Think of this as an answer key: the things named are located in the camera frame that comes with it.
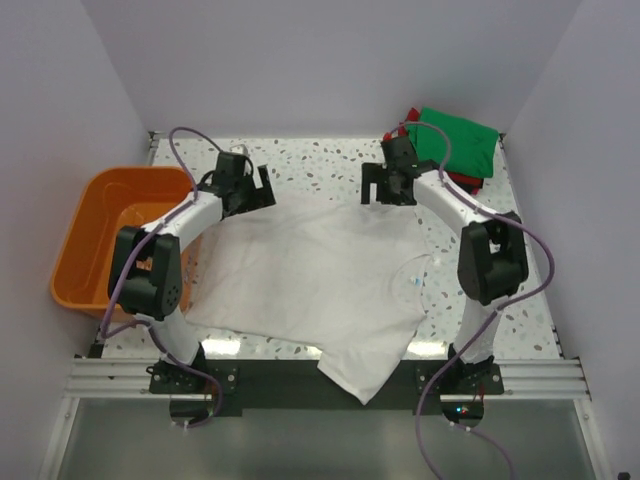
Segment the white wall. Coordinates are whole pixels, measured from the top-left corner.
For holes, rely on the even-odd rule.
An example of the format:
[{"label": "white wall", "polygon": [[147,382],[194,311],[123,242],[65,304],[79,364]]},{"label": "white wall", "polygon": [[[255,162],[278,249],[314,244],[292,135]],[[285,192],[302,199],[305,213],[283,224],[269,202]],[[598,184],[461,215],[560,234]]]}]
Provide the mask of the white wall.
[{"label": "white wall", "polygon": [[79,0],[0,8],[0,478],[37,475],[70,360],[95,324],[50,298],[73,209],[145,131]]},{"label": "white wall", "polygon": [[618,471],[640,475],[640,2],[584,0],[506,147],[525,220],[549,240],[548,298],[580,355]]},{"label": "white wall", "polygon": [[506,129],[580,0],[83,0],[147,129],[379,133],[428,104]]}]

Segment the white cloth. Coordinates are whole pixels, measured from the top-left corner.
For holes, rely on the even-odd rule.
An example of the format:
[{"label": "white cloth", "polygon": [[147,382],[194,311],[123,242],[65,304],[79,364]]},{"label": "white cloth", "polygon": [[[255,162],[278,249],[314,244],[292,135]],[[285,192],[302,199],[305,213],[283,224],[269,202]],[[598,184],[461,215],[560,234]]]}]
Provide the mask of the white cloth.
[{"label": "white cloth", "polygon": [[367,403],[424,317],[413,208],[284,197],[213,230],[187,321],[316,346],[318,368]]}]

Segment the green cloth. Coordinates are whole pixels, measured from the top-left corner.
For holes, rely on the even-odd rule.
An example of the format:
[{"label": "green cloth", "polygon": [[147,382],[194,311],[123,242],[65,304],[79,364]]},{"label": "green cloth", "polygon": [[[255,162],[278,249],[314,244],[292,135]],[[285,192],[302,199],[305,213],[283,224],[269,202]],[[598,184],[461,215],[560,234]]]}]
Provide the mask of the green cloth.
[{"label": "green cloth", "polygon": [[[430,108],[422,109],[420,121],[440,127],[451,140],[447,171],[476,178],[493,176],[493,154],[500,136],[497,130]],[[442,161],[446,144],[438,132],[417,125],[407,125],[407,131],[420,161]]]}]

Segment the orange bin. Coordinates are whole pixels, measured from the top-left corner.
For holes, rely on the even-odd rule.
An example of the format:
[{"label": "orange bin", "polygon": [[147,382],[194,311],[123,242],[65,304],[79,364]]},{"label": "orange bin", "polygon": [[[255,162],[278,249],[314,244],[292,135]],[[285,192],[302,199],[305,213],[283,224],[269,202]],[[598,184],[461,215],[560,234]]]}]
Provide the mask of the orange bin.
[{"label": "orange bin", "polygon": [[[53,277],[51,294],[60,305],[102,317],[116,234],[165,214],[191,189],[187,175],[174,167],[118,167],[94,177],[80,199]],[[181,307],[189,303],[197,241],[182,254]],[[114,321],[129,320],[118,306]]]}]

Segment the white table surface with black spots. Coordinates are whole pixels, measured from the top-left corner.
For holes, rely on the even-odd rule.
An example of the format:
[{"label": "white table surface with black spots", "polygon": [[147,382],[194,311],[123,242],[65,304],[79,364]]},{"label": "white table surface with black spots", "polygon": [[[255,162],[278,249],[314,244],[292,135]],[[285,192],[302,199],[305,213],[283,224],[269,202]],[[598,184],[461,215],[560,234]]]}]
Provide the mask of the white table surface with black spots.
[{"label": "white table surface with black spots", "polygon": [[[359,203],[360,164],[381,162],[383,158],[380,142],[374,138],[233,138],[217,141],[223,149],[244,144],[256,167],[268,165],[276,199],[278,193],[293,192],[335,202]],[[181,138],[176,146],[197,180],[214,168],[217,153],[207,142]],[[167,139],[159,141],[153,164],[177,165]],[[517,210],[504,152],[499,145],[496,145],[494,155],[494,176],[485,181],[477,199],[499,212]],[[424,207],[415,208],[430,257],[422,286],[425,319],[404,358],[445,358],[448,345],[458,331],[465,303],[456,274],[458,244],[441,219]],[[522,290],[530,290],[540,283],[530,249],[527,254],[530,274]],[[194,281],[198,281],[197,272]],[[215,328],[193,328],[203,342],[208,358],[318,359],[321,353],[315,347],[275,338]],[[158,351],[146,335],[139,328],[125,331],[106,342],[102,357],[157,359]],[[495,356],[498,360],[560,358],[543,295],[506,309],[496,335]]]}]

